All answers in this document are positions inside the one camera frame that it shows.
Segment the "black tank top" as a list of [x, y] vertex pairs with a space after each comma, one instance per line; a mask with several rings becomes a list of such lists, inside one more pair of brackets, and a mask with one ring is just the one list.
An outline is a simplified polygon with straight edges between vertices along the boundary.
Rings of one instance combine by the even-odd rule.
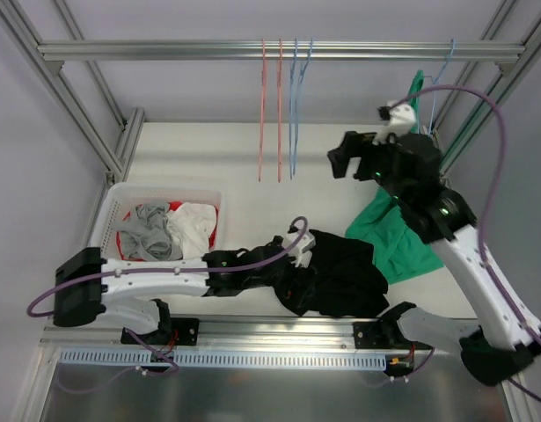
[[298, 316], [379, 316], [388, 307], [388, 282], [373, 264], [374, 246], [312, 229], [315, 246], [307, 267], [290, 266], [274, 284], [280, 303]]

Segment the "red tank top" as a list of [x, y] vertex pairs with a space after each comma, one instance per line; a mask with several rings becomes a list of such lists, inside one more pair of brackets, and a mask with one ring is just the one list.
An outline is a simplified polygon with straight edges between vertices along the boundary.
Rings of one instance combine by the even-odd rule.
[[181, 201], [132, 207], [114, 224], [121, 258], [157, 262], [201, 257], [215, 246], [218, 214], [214, 205]]

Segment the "pink hanger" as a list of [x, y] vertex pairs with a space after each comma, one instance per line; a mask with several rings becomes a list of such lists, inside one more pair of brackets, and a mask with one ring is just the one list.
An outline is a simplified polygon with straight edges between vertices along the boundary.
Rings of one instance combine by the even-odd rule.
[[264, 136], [265, 136], [265, 116], [266, 116], [266, 98], [267, 98], [267, 54], [266, 41], [261, 40], [261, 88], [260, 88], [260, 137], [258, 154], [258, 182], [262, 178], [263, 155], [264, 155]]
[[282, 64], [283, 43], [279, 39], [278, 60], [276, 62], [276, 90], [277, 90], [277, 181], [282, 181]]

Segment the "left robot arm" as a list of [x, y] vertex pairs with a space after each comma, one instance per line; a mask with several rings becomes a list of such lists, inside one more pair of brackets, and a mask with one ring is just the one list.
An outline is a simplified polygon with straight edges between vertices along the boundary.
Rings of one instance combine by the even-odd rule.
[[288, 234], [252, 250], [163, 263], [103, 258], [100, 248], [87, 247], [56, 270], [53, 323], [73, 328], [105, 320], [161, 344], [172, 332], [162, 296], [232, 297], [275, 286], [308, 266], [314, 244], [311, 234]]

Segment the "blue hanger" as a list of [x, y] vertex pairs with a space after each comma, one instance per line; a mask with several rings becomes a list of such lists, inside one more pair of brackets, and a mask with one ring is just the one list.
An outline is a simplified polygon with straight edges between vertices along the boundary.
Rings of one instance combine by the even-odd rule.
[[[438, 71], [437, 75], [431, 77], [431, 82], [432, 82], [433, 86], [438, 85], [441, 82], [442, 76], [443, 76], [445, 70], [447, 69], [447, 67], [449, 66], [450, 61], [451, 61], [451, 59], [452, 59], [452, 57], [454, 55], [454, 52], [455, 52], [455, 49], [456, 49], [456, 44], [457, 44], [457, 41], [455, 39], [452, 39], [450, 41], [450, 50], [449, 50], [449, 53], [447, 54], [447, 56], [445, 58], [445, 61], [444, 61], [443, 65], [441, 66], [441, 68]], [[436, 96], [436, 93], [434, 93], [433, 94], [433, 103], [432, 103], [432, 107], [431, 107], [431, 113], [430, 113], [430, 117], [429, 117], [429, 121], [428, 121], [428, 131], [427, 131], [428, 135], [433, 134], [433, 130], [434, 130], [434, 117], [435, 117], [436, 102], [437, 102], [437, 96]]]
[[289, 179], [294, 177], [294, 96], [295, 96], [295, 73], [296, 73], [296, 61], [298, 51], [298, 40], [294, 39], [294, 49], [292, 54], [291, 63], [289, 65]]
[[300, 119], [299, 119], [299, 111], [300, 111], [300, 104], [301, 104], [301, 91], [302, 91], [302, 87], [303, 87], [303, 81], [304, 81], [304, 78], [305, 78], [305, 74], [306, 74], [306, 70], [307, 70], [307, 67], [309, 66], [310, 62], [311, 62], [311, 55], [312, 55], [312, 51], [313, 51], [313, 46], [314, 46], [314, 40], [311, 40], [310, 44], [309, 44], [309, 47], [308, 47], [308, 52], [307, 52], [307, 56], [306, 56], [306, 61], [305, 63], [301, 66], [301, 68], [299, 69], [299, 75], [298, 75], [298, 79], [297, 79], [297, 85], [296, 85], [296, 90], [295, 90], [295, 96], [294, 96], [294, 110], [295, 110], [295, 118], [294, 118], [294, 176], [296, 175], [296, 164], [297, 164], [297, 145], [298, 145], [298, 139], [299, 139], [299, 124], [300, 124]]

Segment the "green tank top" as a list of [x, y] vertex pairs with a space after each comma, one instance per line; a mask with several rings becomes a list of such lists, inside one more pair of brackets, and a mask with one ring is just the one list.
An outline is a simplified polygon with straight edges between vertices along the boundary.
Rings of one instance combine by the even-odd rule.
[[406, 226], [399, 206], [382, 188], [349, 224], [345, 237], [373, 246], [372, 262], [389, 284], [443, 268], [432, 249]]

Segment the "grey tank top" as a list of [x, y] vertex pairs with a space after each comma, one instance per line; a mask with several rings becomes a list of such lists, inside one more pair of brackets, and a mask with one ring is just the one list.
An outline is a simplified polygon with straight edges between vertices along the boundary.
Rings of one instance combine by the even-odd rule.
[[167, 229], [168, 202], [153, 201], [133, 207], [115, 223], [120, 251], [127, 260], [172, 261], [182, 258]]

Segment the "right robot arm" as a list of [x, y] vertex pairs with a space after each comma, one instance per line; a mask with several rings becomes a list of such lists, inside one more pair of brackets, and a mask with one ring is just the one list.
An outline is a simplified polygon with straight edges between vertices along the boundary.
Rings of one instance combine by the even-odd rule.
[[389, 311], [381, 328], [394, 349], [419, 342], [460, 358], [478, 382], [493, 387], [541, 355], [541, 322], [521, 303], [480, 238], [464, 198], [440, 180], [441, 152], [426, 135], [348, 131], [327, 153], [333, 176], [343, 178], [351, 159], [354, 178], [377, 182], [399, 205], [408, 228], [444, 263], [473, 308], [476, 321], [460, 323], [410, 302]]

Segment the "white tank top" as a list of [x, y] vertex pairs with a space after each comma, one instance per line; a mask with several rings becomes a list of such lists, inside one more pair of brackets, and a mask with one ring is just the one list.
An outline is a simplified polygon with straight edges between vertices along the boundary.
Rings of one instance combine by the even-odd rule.
[[208, 204], [185, 202], [167, 215], [167, 229], [183, 259], [201, 257], [210, 251], [216, 223], [216, 208]]

